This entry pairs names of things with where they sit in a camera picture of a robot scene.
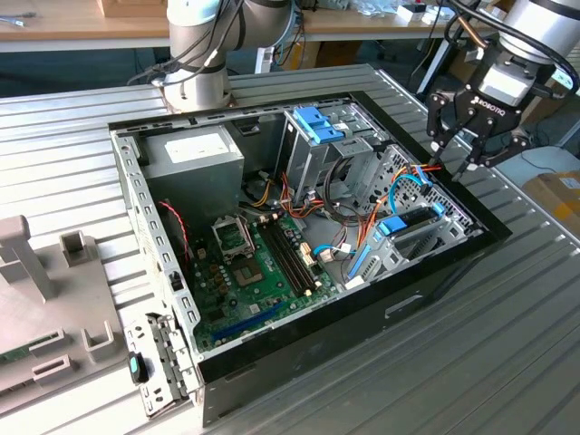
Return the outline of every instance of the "cardboard box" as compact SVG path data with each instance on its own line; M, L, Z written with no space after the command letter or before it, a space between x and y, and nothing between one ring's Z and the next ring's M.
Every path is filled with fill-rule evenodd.
M580 237L580 170L540 174L523 187L545 211Z
M309 68L314 68L316 66L316 56L318 56L318 51L320 50L319 42L308 42L306 45L303 41L296 43L292 52L288 55L288 59L285 63L280 65L283 70L306 70Z

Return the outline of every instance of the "black cable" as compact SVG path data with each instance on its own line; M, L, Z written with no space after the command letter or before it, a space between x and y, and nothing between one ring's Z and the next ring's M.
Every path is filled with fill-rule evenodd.
M541 169L541 170L551 170L552 173L556 174L556 171L553 168L549 168L548 166L538 166L536 163L532 163L531 161L526 159L526 157L524 157L524 152L528 152L528 151L531 151L531 150L526 150L526 151L523 151L519 154L519 156L522 158L523 161L525 161L529 165L533 166L534 168Z
M437 4L439 5L439 9L437 10L437 16L435 16L435 21L433 22L433 25L431 26L429 36L427 37L427 43L431 42L431 37L433 36L433 32L435 31L435 26L437 25L437 22L439 21L439 17L441 15L441 8L442 8L441 5L443 4L443 1L438 0ZM407 79L407 82L405 83L405 88L409 89L409 85L411 84L411 79L412 79L413 75L415 75L417 73L417 71L419 70L419 67L427 60L429 55L430 55L430 49L427 50L427 54L425 54L425 57L423 57L420 62L415 63L415 65L413 66L413 71L412 71L411 75L409 75L409 78Z
M464 5L460 2L460 0L449 0L449 2L454 5L457 9L460 9L463 13L471 15L473 18L478 19L481 23L487 24L494 29L503 32L504 34L508 34L513 36L514 38L519 39L521 42L528 44L532 48L535 48L545 56L549 57L552 62L559 66L564 70L566 74L572 79L572 89L566 94L553 94L552 98L554 100L561 100L567 95L574 95L578 89L580 88L580 77L578 77L578 72L574 69L574 67L567 61L564 56L560 53L552 50L550 47L545 45L544 43L540 43L536 39L521 33L520 31L501 23L498 20L493 18L489 18L483 14L480 14L478 11L472 11L469 9L467 5Z

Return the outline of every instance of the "yellow wire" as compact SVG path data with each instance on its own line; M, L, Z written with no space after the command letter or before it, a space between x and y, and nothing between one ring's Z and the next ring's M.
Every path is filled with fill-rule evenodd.
M271 184L272 184L272 181L268 180L268 182L266 183L266 190L264 191L264 195L262 195L262 198L259 201L252 204L253 207L260 207L266 203L266 201L268 200L268 193L270 192L270 185Z

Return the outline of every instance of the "white label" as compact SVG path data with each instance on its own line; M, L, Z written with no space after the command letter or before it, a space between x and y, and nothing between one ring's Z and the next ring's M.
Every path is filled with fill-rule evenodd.
M165 150L173 163L202 159L229 152L226 143L219 134L211 133L194 138L170 140Z
M335 130L348 130L348 125L344 122L339 122L338 124L333 124Z
M578 181L577 179L564 178L560 179L560 181L562 181L565 184L565 186L569 189L580 189L580 181Z

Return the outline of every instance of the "gray desk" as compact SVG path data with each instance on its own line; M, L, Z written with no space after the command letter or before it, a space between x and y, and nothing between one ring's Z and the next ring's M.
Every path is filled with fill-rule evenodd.
M386 74L351 66L232 81L239 102L361 90L424 145L425 110ZM25 213L33 246L81 227L99 241L121 321L155 309L121 199L108 121L166 113L147 87L0 101L0 217ZM465 150L445 154L459 165ZM580 427L577 242L496 171L463 180L514 232L442 301L208 433L571 433ZM199 433L187 403L149 422L128 369L0 420L0 433Z

